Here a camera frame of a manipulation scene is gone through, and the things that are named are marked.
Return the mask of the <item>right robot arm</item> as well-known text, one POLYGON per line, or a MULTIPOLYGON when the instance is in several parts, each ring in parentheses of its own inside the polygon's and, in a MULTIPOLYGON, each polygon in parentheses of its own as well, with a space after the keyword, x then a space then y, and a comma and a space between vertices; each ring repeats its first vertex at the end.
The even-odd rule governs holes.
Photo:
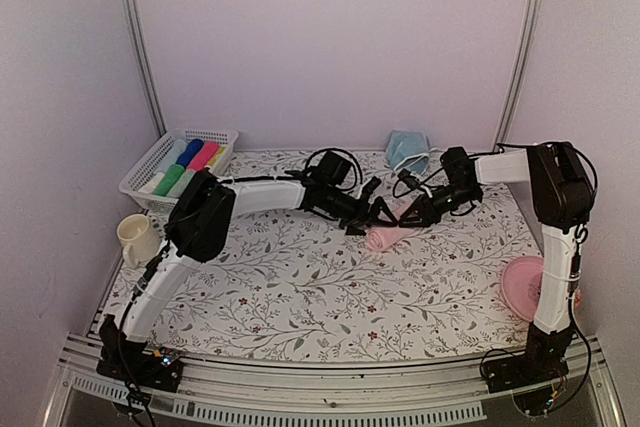
POLYGON ((595 169, 571 143, 557 141, 507 145, 491 154, 453 147, 442 154, 440 164, 448 182, 436 187, 406 169, 399 172, 399 182, 420 193, 400 216, 399 226, 434 225, 459 206, 481 201, 485 185, 530 187, 542 227, 543 271, 538 306, 516 369, 524 382, 537 383, 562 360, 576 330, 574 292, 581 274, 580 245, 597 193, 595 169))

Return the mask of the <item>white plastic basket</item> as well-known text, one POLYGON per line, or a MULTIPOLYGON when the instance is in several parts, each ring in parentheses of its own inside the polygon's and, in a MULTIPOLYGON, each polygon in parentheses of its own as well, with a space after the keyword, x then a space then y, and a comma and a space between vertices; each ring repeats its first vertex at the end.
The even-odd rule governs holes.
POLYGON ((238 137, 235 130, 171 130, 125 175, 119 191, 143 209, 168 214, 196 171, 224 174, 238 137))

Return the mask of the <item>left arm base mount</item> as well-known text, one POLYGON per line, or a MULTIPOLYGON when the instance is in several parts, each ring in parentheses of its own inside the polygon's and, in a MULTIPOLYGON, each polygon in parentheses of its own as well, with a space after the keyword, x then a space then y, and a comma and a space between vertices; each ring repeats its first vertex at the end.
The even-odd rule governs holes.
POLYGON ((184 363, 174 360, 166 363, 163 357, 157 357, 145 350, 144 343, 122 341, 104 345, 96 372, 104 377, 122 382, 133 383, 130 373, 140 387, 176 393, 182 379, 184 363))

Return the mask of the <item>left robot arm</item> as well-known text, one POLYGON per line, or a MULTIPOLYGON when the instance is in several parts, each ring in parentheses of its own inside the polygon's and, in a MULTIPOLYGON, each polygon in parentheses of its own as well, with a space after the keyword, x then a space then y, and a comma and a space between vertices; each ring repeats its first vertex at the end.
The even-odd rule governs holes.
POLYGON ((315 152, 317 164, 282 175, 219 178, 197 172, 179 197, 165 224, 165 243, 147 262, 130 301, 103 321, 101 360, 128 381, 148 373, 145 354, 151 329, 178 288, 202 265, 215 259, 226 244, 232 220, 269 210, 301 210, 339 224, 349 235, 368 227, 398 224, 375 191, 381 181, 366 180, 355 157, 338 148, 315 152))

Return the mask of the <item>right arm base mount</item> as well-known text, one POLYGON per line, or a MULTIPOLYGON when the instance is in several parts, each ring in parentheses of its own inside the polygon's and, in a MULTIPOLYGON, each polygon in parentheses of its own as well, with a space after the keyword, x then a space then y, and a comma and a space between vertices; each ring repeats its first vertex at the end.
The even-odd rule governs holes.
POLYGON ((563 358, 543 362, 531 360, 525 354, 491 349, 481 359, 479 373, 489 392, 497 393, 562 379, 569 368, 563 358))

